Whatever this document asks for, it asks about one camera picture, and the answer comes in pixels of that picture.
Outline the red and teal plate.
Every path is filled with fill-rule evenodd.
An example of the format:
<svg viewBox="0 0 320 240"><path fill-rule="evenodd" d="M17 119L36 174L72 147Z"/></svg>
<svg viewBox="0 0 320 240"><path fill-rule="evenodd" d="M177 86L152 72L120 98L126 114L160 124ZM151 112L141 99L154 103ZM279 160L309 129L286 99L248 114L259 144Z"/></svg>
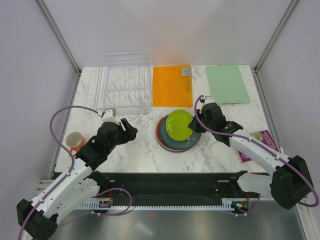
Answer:
<svg viewBox="0 0 320 240"><path fill-rule="evenodd" d="M167 151L169 151L169 152L174 152L175 150L174 150L173 148L169 147L166 143L164 143L164 141L163 141L162 138L161 138L160 127L161 127L161 124L162 124L162 122L163 122L164 119L165 119L165 118L162 117L162 118L158 121L158 123L157 123L157 125L156 125L156 128L155 128L155 137L156 137L157 142L159 143L159 145L160 145L163 149L165 149L165 150L167 150Z"/></svg>

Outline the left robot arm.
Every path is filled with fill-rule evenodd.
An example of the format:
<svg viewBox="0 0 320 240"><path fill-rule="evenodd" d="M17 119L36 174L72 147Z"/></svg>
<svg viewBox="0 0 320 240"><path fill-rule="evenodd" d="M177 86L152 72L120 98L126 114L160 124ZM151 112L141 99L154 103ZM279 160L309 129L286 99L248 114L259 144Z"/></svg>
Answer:
<svg viewBox="0 0 320 240"><path fill-rule="evenodd" d="M34 240L48 240L61 221L84 201L104 197L108 178L97 168L118 145L136 139L138 130L126 118L104 120L96 135L72 157L71 166L42 193L16 206L18 223Z"/></svg>

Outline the dark blue glazed plate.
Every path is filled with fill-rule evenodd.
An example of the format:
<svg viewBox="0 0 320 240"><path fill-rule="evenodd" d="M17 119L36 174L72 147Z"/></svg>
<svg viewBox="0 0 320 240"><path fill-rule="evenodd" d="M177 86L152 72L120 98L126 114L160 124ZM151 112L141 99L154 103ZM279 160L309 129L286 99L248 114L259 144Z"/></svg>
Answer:
<svg viewBox="0 0 320 240"><path fill-rule="evenodd" d="M184 141L177 141L172 139L166 130L166 120L168 115L164 117L164 120L160 126L160 135L165 144L174 150L186 150L193 148L200 140L201 134L193 132L191 136Z"/></svg>

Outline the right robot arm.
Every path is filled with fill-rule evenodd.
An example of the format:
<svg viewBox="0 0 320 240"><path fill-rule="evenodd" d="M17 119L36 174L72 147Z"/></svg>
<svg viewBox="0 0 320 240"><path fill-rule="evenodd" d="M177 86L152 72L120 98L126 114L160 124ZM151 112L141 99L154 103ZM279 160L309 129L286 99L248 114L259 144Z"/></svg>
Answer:
<svg viewBox="0 0 320 240"><path fill-rule="evenodd" d="M245 154L266 172L265 175L247 171L238 173L235 181L229 184L233 196L240 197L245 192L271 196L281 207L290 210L313 193L315 202L306 206L314 208L319 205L319 195L302 157L289 157L276 151L258 141L238 123L227 121L211 97L201 95L195 102L201 103L201 108L194 108L194 118L188 125L190 129L196 133L211 133L218 142Z"/></svg>

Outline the lime green plate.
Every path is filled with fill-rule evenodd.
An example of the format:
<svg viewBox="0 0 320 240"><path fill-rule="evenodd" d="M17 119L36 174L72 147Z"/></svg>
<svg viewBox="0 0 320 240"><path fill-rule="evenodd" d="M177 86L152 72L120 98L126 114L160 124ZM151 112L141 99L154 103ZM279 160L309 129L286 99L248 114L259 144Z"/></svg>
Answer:
<svg viewBox="0 0 320 240"><path fill-rule="evenodd" d="M184 109L172 111L165 122L168 135L175 141L187 140L193 133L188 127L192 120L191 114Z"/></svg>

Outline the grey-blue plate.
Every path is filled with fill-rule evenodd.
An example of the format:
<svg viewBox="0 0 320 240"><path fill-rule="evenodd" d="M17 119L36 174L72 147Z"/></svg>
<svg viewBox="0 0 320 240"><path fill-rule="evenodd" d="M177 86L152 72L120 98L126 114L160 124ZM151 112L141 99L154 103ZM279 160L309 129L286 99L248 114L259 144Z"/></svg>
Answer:
<svg viewBox="0 0 320 240"><path fill-rule="evenodd" d="M183 153L186 152L188 150L190 150L190 148L188 149L171 149L171 148L163 148L164 150L171 152L171 153Z"/></svg>

